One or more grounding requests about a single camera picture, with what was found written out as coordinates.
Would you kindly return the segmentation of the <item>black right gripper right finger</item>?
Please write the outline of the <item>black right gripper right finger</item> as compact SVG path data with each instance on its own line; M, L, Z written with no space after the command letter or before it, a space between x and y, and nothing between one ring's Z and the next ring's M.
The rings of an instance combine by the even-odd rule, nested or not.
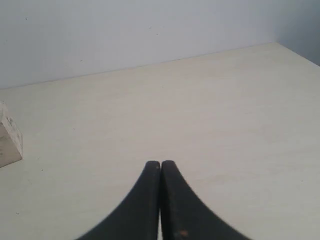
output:
M161 230L164 240L240 239L193 192L172 160L161 164Z

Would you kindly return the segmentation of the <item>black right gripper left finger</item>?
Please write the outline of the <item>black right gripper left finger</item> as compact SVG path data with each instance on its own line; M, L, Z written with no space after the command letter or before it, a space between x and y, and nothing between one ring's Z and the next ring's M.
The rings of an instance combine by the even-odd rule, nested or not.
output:
M147 161L122 202L80 240L156 240L159 227L161 167Z

